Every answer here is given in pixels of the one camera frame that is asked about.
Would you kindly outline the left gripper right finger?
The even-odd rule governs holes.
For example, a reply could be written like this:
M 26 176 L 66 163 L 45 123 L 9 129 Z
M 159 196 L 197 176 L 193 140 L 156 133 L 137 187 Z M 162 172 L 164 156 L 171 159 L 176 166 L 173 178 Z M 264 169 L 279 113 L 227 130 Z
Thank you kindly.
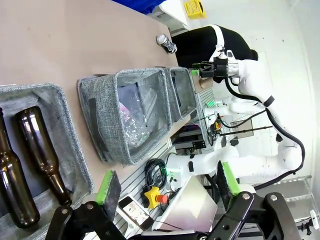
M 256 224 L 265 240 L 293 239 L 293 216 L 281 193 L 261 197 L 240 191 L 226 162 L 217 164 L 216 180 L 226 213 L 210 232 L 211 240 L 235 240 L 245 224 Z

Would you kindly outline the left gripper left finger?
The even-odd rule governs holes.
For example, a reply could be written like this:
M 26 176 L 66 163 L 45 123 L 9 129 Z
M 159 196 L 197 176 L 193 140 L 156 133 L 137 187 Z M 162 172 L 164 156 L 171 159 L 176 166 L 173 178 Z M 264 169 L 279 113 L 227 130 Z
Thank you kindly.
M 59 206 L 55 210 L 45 239 L 83 240 L 95 232 L 101 240 L 121 240 L 122 233 L 113 223 L 121 191 L 116 171 L 107 171 L 97 194 L 88 195 L 76 209 Z

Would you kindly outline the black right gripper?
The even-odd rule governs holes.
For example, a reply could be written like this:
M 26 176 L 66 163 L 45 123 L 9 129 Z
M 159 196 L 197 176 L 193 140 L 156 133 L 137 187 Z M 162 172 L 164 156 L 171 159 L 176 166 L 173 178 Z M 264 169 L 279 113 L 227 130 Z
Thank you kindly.
M 216 57 L 213 61 L 193 63 L 191 75 L 212 78 L 214 82 L 221 83 L 228 77 L 228 60 Z

